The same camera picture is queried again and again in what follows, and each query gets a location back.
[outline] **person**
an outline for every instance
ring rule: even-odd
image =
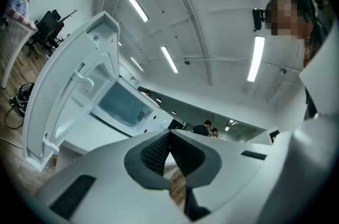
[[[333,11],[330,5],[319,6],[315,23],[307,22],[302,11],[292,0],[270,0],[264,11],[265,25],[272,35],[286,35],[304,40],[305,68],[325,41],[333,24]],[[306,117],[313,118],[317,113],[313,100],[306,90]]]
[[[209,120],[207,120],[204,122],[203,125],[194,126],[192,132],[202,136],[208,136],[208,130],[210,129],[211,125],[212,123]]]
[[[213,138],[219,138],[219,135],[218,135],[218,129],[217,128],[213,128],[212,129],[212,136]]]

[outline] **ceiling light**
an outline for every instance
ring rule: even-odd
[[[249,70],[247,81],[254,82],[255,80],[256,74],[258,73],[258,70],[259,70],[261,58],[263,56],[264,45],[265,45],[265,38],[256,36],[255,43],[254,43],[252,64],[251,64],[251,69]]]
[[[139,67],[142,71],[144,71],[143,68],[141,68],[141,66],[134,60],[134,58],[131,57],[131,59],[133,60],[133,62],[134,62],[135,64],[138,65],[138,67]]]
[[[136,11],[139,13],[140,17],[143,19],[144,22],[149,20],[149,17],[146,15],[145,11],[141,8],[137,0],[129,0],[136,9]]]
[[[165,57],[167,58],[167,60],[168,60],[168,62],[169,62],[169,64],[170,64],[170,66],[172,67],[173,71],[174,71],[175,73],[178,73],[179,71],[177,70],[176,66],[174,65],[173,59],[172,59],[172,57],[170,56],[170,53],[167,51],[166,46],[161,47],[161,49],[162,49],[162,51],[163,51]]]

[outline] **black mesh grille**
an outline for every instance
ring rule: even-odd
[[[173,158],[184,176],[188,176],[205,161],[205,154],[176,135],[170,135]]]
[[[170,153],[169,134],[164,135],[140,153],[141,161],[155,173],[163,176],[166,158]]]

